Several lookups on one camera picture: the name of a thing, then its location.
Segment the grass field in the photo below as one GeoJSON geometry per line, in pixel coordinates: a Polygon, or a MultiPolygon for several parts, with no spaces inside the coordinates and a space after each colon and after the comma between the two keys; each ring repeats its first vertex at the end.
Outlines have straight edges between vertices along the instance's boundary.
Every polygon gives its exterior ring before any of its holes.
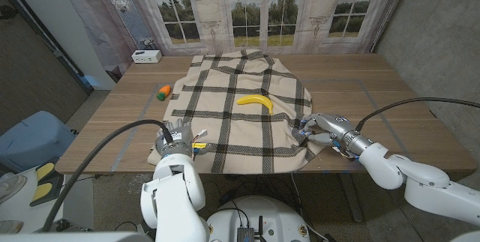
{"type": "MultiPolygon", "coordinates": [[[[256,37],[234,37],[235,47],[260,46],[260,36],[256,37]]],[[[267,46],[280,46],[280,35],[267,37],[267,46]]],[[[293,46],[293,35],[282,35],[281,46],[293,46]]]]}
{"type": "MultiPolygon", "coordinates": [[[[342,37],[343,32],[330,32],[328,33],[328,37],[342,37]]],[[[358,37],[358,32],[347,32],[345,31],[344,37],[358,37]]]]}
{"type": "MultiPolygon", "coordinates": [[[[172,40],[173,44],[180,44],[180,43],[185,43],[183,39],[175,39],[170,37],[170,40],[172,40]]],[[[187,43],[199,43],[200,39],[187,39],[187,43]]]]}

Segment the orange toy carrot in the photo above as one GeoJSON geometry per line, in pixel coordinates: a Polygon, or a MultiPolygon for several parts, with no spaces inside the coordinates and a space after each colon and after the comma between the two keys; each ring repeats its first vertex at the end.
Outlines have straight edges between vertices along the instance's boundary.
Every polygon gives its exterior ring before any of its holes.
{"type": "Polygon", "coordinates": [[[165,98],[168,96],[170,93],[170,86],[165,85],[164,87],[160,88],[157,94],[157,99],[159,100],[165,100],[165,98]]]}

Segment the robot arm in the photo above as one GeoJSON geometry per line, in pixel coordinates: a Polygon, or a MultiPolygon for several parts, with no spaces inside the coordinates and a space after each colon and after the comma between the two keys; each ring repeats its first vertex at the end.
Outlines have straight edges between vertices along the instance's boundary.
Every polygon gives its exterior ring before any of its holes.
{"type": "Polygon", "coordinates": [[[385,158],[387,148],[356,132],[339,115],[314,114],[303,122],[302,134],[310,141],[333,145],[345,158],[358,159],[380,187],[393,190],[405,183],[405,199],[414,207],[480,226],[479,191],[450,181],[437,167],[415,163],[401,155],[385,158]],[[324,132],[314,132],[316,127],[324,132]]]}
{"type": "Polygon", "coordinates": [[[206,242],[210,231],[197,214],[205,206],[205,192],[190,157],[193,136],[189,124],[177,126],[171,130],[178,136],[172,143],[157,140],[163,158],[153,180],[142,186],[142,215],[150,228],[157,229],[156,241],[206,242]]]}

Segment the cream plaid fabric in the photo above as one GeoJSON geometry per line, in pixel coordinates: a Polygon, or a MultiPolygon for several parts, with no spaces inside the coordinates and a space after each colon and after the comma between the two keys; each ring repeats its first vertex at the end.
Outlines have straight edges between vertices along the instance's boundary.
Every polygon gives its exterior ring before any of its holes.
{"type": "MultiPolygon", "coordinates": [[[[247,49],[196,56],[175,83],[164,120],[190,121],[194,135],[207,129],[198,142],[212,143],[214,151],[196,157],[198,172],[271,174],[300,169],[322,150],[299,134],[311,110],[307,89],[278,59],[247,49]],[[270,98],[273,115],[261,104],[236,103],[249,94],[270,98]]],[[[154,148],[148,162],[160,159],[154,148]]]]}

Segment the yellow banana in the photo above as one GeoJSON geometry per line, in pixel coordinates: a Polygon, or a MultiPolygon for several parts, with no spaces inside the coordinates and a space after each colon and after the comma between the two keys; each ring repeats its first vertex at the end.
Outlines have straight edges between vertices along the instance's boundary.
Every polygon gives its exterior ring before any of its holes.
{"type": "Polygon", "coordinates": [[[264,106],[267,106],[268,110],[270,111],[270,115],[273,115],[272,111],[272,101],[265,96],[254,94],[241,97],[237,100],[237,104],[247,104],[247,103],[261,103],[264,106]]]}

